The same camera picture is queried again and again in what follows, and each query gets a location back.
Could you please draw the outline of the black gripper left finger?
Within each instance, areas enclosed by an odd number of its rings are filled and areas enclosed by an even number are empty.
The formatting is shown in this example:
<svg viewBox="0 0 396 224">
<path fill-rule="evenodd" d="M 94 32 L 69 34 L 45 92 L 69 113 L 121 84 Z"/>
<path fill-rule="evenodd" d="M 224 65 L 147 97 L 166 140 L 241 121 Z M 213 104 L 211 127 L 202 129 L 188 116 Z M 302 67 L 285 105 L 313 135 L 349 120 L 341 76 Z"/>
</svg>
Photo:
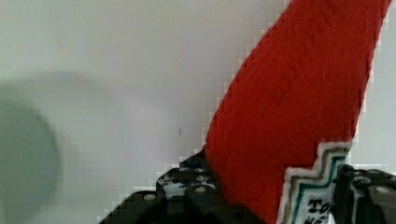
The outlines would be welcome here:
<svg viewBox="0 0 396 224">
<path fill-rule="evenodd" d="M 153 190 L 128 196 L 99 224 L 265 224 L 241 203 L 229 203 L 200 151 L 161 175 Z"/>
</svg>

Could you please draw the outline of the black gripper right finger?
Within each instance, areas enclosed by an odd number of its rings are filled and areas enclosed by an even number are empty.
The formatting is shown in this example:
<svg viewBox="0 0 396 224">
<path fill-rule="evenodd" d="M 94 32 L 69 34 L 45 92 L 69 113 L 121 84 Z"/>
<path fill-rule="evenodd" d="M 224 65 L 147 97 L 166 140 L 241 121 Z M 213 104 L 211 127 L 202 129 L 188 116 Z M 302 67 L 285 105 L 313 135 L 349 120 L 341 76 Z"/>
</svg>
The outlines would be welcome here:
<svg viewBox="0 0 396 224">
<path fill-rule="evenodd" d="M 378 169 L 342 165 L 335 180 L 335 224 L 396 224 L 396 179 Z"/>
</svg>

